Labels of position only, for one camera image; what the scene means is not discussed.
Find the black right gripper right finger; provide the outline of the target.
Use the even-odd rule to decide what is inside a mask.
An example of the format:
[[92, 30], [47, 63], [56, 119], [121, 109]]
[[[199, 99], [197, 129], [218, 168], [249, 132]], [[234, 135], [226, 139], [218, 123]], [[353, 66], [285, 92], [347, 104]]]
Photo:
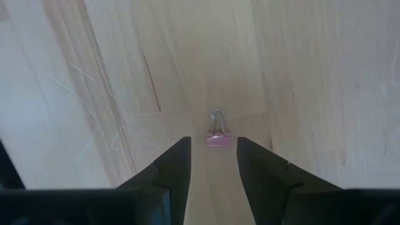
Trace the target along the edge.
[[291, 192], [340, 189], [246, 137], [237, 139], [237, 163], [256, 224], [282, 224]]

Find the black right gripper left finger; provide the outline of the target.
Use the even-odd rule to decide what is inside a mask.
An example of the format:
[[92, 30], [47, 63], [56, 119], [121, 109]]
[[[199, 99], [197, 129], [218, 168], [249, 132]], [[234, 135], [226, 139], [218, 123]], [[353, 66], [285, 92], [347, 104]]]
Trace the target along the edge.
[[135, 224], [183, 225], [191, 180], [191, 138], [182, 137], [119, 186], [134, 191]]

